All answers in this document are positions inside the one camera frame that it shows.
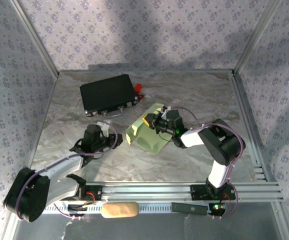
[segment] yellow-green plastic piece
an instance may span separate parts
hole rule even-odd
[[[136,143],[143,150],[157,154],[168,143],[172,137],[170,134],[160,133],[160,136],[165,140],[161,139],[156,134],[156,131],[150,129],[143,120],[147,114],[157,114],[160,112],[163,106],[162,103],[156,102],[126,129],[126,140],[129,144],[136,139]]]

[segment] black case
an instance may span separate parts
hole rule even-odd
[[[88,117],[137,104],[137,95],[127,74],[84,84],[80,92]]]

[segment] wall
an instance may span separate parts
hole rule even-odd
[[[3,200],[29,161],[54,79],[8,0],[0,0],[0,237]]]
[[[21,0],[58,70],[233,69],[267,0]]]
[[[289,210],[289,0],[269,22],[241,78],[262,140],[264,160]]]

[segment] gray marble floor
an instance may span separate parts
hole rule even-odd
[[[119,133],[125,133],[137,118],[155,102],[190,109],[199,123],[221,118],[248,143],[246,129],[228,79],[208,73],[126,72],[132,83],[142,84],[145,98],[122,116],[112,118]],[[116,76],[117,73],[62,72],[56,84],[32,163],[38,168],[61,157],[83,137],[88,124],[103,116],[86,117],[79,87],[88,82]],[[197,127],[193,117],[180,111],[186,127]],[[136,143],[124,141],[117,149],[93,160],[79,171],[87,181],[198,181],[208,177],[213,159],[207,149],[194,146],[179,149],[172,142],[158,154],[143,151]],[[236,164],[231,180],[251,182],[255,174],[248,148]]]

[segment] red wire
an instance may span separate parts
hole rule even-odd
[[[228,203],[228,206],[229,206],[229,205],[230,205],[230,201],[231,201],[229,195],[224,192],[224,193],[222,194],[222,196],[226,196],[226,197],[229,199],[229,203]]]
[[[93,197],[93,201],[95,202],[96,201],[96,197],[95,195],[91,192],[91,191],[87,191],[85,194],[89,194]]]

